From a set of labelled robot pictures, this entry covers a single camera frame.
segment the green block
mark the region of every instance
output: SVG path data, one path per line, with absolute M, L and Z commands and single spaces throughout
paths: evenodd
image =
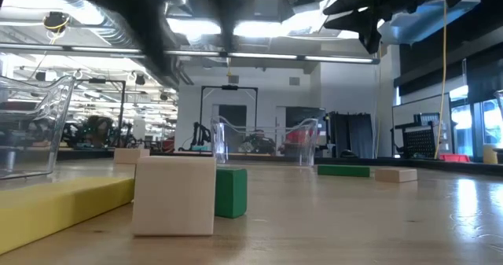
M 244 215 L 248 200 L 246 169 L 217 169 L 215 215 L 235 219 Z
M 318 175 L 338 175 L 368 178 L 370 177 L 370 167 L 318 165 Z

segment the wooden table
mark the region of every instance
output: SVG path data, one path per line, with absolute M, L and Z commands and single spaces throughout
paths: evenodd
M 0 256 L 0 264 L 503 264 L 503 180 L 418 182 L 246 166 L 248 212 L 213 237 L 130 234 L 132 205 Z

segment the beige wooden block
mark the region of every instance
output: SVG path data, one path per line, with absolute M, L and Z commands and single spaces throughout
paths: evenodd
M 116 164 L 136 164 L 136 161 L 144 156 L 150 156 L 150 149 L 116 148 L 113 161 Z
M 376 169 L 375 178 L 378 182 L 411 182 L 417 180 L 417 170 L 381 168 Z
M 148 156 L 138 160 L 133 234 L 212 235 L 216 160 L 212 157 Z

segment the wooden block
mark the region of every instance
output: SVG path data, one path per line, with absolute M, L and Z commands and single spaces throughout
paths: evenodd
M 0 191 L 0 254 L 130 203 L 134 180 L 80 178 Z
M 370 167 L 318 165 L 318 175 L 338 175 L 368 178 L 370 177 Z
M 133 234 L 212 235 L 215 172 L 213 157 L 148 156 L 138 159 Z
M 417 170 L 381 168 L 376 169 L 375 177 L 378 182 L 411 182 L 417 180 Z
M 219 168 L 215 187 L 215 215 L 235 219 L 246 212 L 248 175 L 246 169 Z
M 113 161 L 115 164 L 136 164 L 138 158 L 144 156 L 150 156 L 150 149 L 116 148 Z

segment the yellow block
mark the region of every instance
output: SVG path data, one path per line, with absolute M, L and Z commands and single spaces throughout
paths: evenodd
M 134 180 L 80 178 L 0 191 L 0 254 L 133 200 Z

